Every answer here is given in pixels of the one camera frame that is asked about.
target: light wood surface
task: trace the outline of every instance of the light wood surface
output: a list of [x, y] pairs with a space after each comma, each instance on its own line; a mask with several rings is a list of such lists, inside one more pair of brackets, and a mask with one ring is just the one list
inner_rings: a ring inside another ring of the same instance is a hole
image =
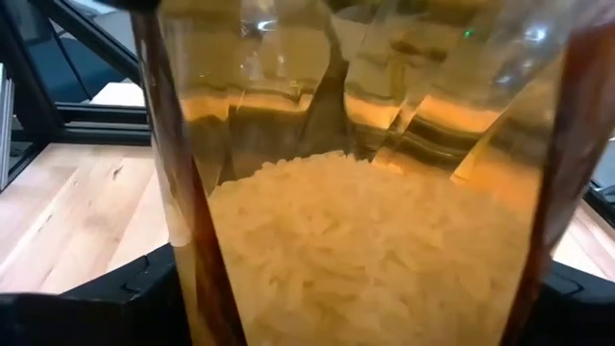
[[[613, 239], [581, 205], [554, 257], [615, 281]], [[166, 241], [151, 148], [51, 144], [0, 194], [0, 291], [61, 293]]]

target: white rice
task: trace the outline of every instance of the white rice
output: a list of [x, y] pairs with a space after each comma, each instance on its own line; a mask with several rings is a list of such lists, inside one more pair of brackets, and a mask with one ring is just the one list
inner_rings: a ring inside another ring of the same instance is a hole
[[209, 198], [251, 345], [494, 345], [528, 228], [449, 181], [341, 153]]

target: wood grain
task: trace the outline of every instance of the wood grain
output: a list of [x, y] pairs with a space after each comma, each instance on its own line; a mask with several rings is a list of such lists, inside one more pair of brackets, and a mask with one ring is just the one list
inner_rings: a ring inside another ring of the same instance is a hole
[[[52, 144], [0, 194], [0, 291], [60, 293], [167, 242], [150, 148]], [[555, 260], [615, 281], [615, 232], [581, 204]]]

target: clear plastic container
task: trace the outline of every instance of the clear plastic container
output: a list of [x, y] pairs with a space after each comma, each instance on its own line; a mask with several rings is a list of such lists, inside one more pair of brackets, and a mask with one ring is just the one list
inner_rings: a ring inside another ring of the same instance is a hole
[[607, 10], [169, 0], [134, 14], [193, 342], [513, 342], [612, 128]]

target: uncooked rice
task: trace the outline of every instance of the uncooked rice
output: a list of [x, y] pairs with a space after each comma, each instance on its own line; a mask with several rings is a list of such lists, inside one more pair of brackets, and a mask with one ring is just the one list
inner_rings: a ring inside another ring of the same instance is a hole
[[209, 202], [251, 345], [497, 344], [528, 246], [484, 196], [341, 152]]

